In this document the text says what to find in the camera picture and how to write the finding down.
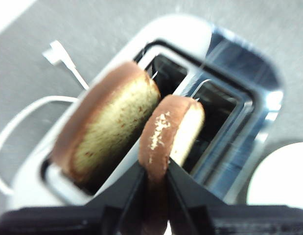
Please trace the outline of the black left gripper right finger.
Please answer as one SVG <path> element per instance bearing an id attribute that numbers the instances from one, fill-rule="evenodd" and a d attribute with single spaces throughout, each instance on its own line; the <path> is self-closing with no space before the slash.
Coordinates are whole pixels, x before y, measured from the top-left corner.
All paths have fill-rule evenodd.
<path id="1" fill-rule="evenodd" d="M 167 170 L 169 220 L 175 235 L 303 235 L 303 210 L 228 205 L 173 160 Z"/>

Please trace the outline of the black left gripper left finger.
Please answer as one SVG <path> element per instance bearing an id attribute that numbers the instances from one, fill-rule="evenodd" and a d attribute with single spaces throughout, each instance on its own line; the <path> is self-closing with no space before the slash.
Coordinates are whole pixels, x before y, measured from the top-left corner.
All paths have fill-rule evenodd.
<path id="1" fill-rule="evenodd" d="M 145 170 L 135 162 L 82 206 L 27 207 L 0 216 L 0 235 L 139 234 Z"/>

